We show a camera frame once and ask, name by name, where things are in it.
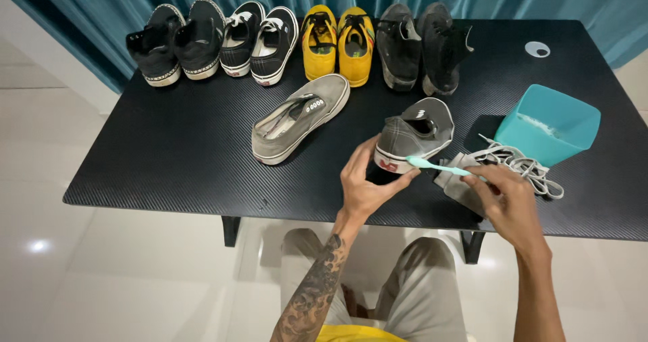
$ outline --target teal plastic container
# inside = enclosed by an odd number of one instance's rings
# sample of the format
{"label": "teal plastic container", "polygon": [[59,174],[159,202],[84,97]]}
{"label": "teal plastic container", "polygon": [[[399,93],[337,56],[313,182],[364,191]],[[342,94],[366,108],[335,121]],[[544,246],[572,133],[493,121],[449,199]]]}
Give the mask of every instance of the teal plastic container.
{"label": "teal plastic container", "polygon": [[495,140],[549,167],[590,148],[600,123],[595,107],[534,84],[499,125]]}

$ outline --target desk leg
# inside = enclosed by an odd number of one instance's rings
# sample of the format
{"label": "desk leg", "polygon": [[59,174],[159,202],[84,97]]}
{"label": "desk leg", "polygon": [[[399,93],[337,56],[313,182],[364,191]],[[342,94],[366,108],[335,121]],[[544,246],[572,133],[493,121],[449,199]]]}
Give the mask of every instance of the desk leg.
{"label": "desk leg", "polygon": [[461,244],[463,245],[463,255],[466,257],[466,263],[476,265],[480,259],[480,250],[482,241],[486,232],[470,232],[461,230]]}
{"label": "desk leg", "polygon": [[221,215],[223,219],[223,235],[225,235],[225,247],[234,247],[237,244],[237,235],[239,234],[239,224],[241,217],[230,217]]}

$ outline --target carbon fiber desk surface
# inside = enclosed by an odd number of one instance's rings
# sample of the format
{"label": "carbon fiber desk surface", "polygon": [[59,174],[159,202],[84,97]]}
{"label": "carbon fiber desk surface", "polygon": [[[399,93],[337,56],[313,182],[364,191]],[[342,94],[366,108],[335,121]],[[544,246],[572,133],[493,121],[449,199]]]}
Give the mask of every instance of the carbon fiber desk surface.
{"label": "carbon fiber desk surface", "polygon": [[[549,172],[561,200],[538,198],[545,234],[648,241],[648,129],[610,67],[576,21],[471,20],[475,51],[462,65],[459,88],[442,98],[456,123],[454,141],[435,158],[486,147],[531,84],[541,84],[601,111],[588,151]],[[529,41],[547,44],[546,58],[528,55]],[[165,210],[332,222],[342,205],[339,173],[353,149],[382,130],[386,117],[425,98],[385,85],[373,57],[367,84],[329,123],[306,137],[285,162],[263,165],[251,155],[252,123],[307,82],[295,49],[279,84],[250,75],[215,76],[153,88],[136,72],[97,136],[63,201],[71,205]],[[368,177],[390,180],[375,165]],[[492,231],[488,221],[446,197],[423,173],[368,220],[370,225]]]}

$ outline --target yellow sneaker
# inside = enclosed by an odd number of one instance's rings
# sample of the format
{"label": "yellow sneaker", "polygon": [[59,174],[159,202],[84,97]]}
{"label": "yellow sneaker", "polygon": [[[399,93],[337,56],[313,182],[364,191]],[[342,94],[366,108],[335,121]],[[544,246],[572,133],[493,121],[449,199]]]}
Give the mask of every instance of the yellow sneaker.
{"label": "yellow sneaker", "polygon": [[369,80],[374,32],[367,12],[357,6],[342,13],[337,24],[337,51],[340,52],[340,74],[352,88]]}
{"label": "yellow sneaker", "polygon": [[306,78],[314,80],[333,73],[338,42],[333,12],[326,5],[313,6],[306,14],[301,31]]}

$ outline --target hand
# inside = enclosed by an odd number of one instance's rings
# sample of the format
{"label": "hand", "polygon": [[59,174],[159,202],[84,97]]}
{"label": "hand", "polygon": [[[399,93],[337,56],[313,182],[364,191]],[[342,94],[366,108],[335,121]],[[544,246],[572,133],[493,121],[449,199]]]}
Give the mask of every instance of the hand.
{"label": "hand", "polygon": [[[464,176],[461,180],[481,198],[486,216],[500,236],[523,257],[545,256],[547,252],[550,256],[551,251],[538,220],[531,184],[504,165],[470,166],[465,169],[477,176]],[[495,192],[501,192],[503,197],[497,199],[493,189],[478,176],[495,185]]]}
{"label": "hand", "polygon": [[358,226],[363,225],[383,203],[407,188],[410,181],[421,173],[419,169],[410,170],[386,185],[376,185],[367,181],[367,166],[373,157],[378,138],[380,135],[358,146],[340,173],[344,189],[344,206],[340,214],[347,216],[349,221],[359,223]]}

